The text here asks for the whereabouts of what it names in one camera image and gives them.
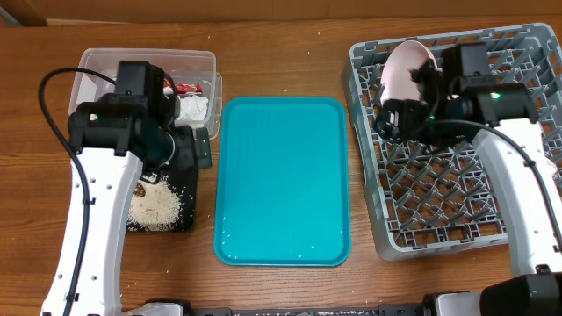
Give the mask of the pile of rice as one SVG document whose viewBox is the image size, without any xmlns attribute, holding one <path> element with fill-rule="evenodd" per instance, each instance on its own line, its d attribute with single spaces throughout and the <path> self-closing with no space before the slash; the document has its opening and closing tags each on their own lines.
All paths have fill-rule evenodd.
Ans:
<svg viewBox="0 0 562 316">
<path fill-rule="evenodd" d="M 156 184 L 139 181 L 145 190 L 145 197 L 133 195 L 129 207 L 127 224 L 133 231 L 171 231 L 180 218 L 180 197 L 174 193 L 163 176 Z"/>
</svg>

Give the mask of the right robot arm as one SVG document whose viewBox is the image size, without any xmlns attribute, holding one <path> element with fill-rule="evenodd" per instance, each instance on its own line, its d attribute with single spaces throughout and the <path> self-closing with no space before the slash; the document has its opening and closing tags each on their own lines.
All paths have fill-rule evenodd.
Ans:
<svg viewBox="0 0 562 316">
<path fill-rule="evenodd" d="M 428 315 L 558 315 L 561 199 L 543 151 L 537 108 L 523 83 L 498 83 L 481 42 L 435 57 L 422 43 L 396 46 L 381 78 L 375 132 L 384 140 L 450 147 L 470 142 L 507 228 L 512 277 L 479 293 L 430 294 Z"/>
</svg>

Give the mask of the white napkin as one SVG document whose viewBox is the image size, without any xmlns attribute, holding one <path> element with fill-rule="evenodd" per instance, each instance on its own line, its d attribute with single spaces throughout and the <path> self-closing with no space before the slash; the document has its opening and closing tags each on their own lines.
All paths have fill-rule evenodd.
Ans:
<svg viewBox="0 0 562 316">
<path fill-rule="evenodd" d="M 188 95 L 180 98 L 180 114 L 178 121 L 203 120 L 207 114 L 209 100 L 199 95 Z"/>
</svg>

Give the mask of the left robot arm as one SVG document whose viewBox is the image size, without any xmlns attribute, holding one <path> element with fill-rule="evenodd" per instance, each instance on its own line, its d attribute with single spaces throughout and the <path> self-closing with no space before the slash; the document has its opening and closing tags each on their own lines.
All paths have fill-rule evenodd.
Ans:
<svg viewBox="0 0 562 316">
<path fill-rule="evenodd" d="M 205 128 L 176 127 L 173 79 L 146 61 L 121 61 L 114 90 L 83 102 L 68 117 L 63 136 L 47 109 L 49 72 L 40 82 L 40 109 L 71 159 L 68 219 L 43 315 L 120 315 L 120 267 L 133 192 L 141 177 L 166 169 L 197 189 L 200 169 L 212 166 Z"/>
</svg>

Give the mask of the large white plate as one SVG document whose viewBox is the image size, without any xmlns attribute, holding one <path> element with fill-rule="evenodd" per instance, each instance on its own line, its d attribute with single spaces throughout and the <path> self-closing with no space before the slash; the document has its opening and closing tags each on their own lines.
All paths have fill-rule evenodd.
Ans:
<svg viewBox="0 0 562 316">
<path fill-rule="evenodd" d="M 436 58 L 421 42 L 409 40 L 396 46 L 383 68 L 380 103 L 389 99 L 420 100 L 421 92 L 410 71 L 419 69 L 426 61 L 436 63 Z"/>
</svg>

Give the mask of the brown food scrap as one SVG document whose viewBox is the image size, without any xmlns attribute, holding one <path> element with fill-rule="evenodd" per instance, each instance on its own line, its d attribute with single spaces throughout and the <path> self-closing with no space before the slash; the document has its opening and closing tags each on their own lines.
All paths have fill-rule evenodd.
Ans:
<svg viewBox="0 0 562 316">
<path fill-rule="evenodd" d="M 134 188 L 133 194 L 136 197 L 145 197 L 146 196 L 146 190 L 141 183 L 137 183 L 135 188 Z"/>
</svg>

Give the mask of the red snack wrapper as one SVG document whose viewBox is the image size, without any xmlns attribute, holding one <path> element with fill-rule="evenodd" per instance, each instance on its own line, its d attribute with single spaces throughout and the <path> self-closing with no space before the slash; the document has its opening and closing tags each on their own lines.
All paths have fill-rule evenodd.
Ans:
<svg viewBox="0 0 562 316">
<path fill-rule="evenodd" d="M 166 95 L 176 93 L 178 95 L 201 95 L 203 93 L 202 87 L 200 84 L 191 84 L 191 83 L 174 83 L 168 79 L 164 80 L 164 88 L 163 92 Z"/>
</svg>

